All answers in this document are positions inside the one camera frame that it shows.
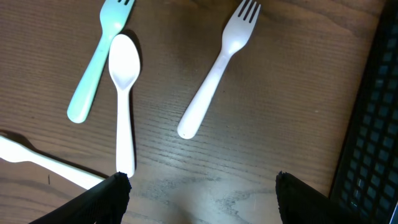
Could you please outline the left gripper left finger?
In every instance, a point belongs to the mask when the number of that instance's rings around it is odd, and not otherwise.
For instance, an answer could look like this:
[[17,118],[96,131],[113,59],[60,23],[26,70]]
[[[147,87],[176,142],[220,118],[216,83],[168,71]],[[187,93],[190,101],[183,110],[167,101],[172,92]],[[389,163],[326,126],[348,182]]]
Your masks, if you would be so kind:
[[130,191],[127,175],[117,172],[31,224],[120,224]]

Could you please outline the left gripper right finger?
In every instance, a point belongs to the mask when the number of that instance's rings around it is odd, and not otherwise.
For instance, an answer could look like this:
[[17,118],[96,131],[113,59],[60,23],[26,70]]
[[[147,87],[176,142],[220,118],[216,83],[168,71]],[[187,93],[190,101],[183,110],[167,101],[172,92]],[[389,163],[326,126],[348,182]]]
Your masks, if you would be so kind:
[[283,224],[355,224],[359,216],[287,172],[276,176],[275,191]]

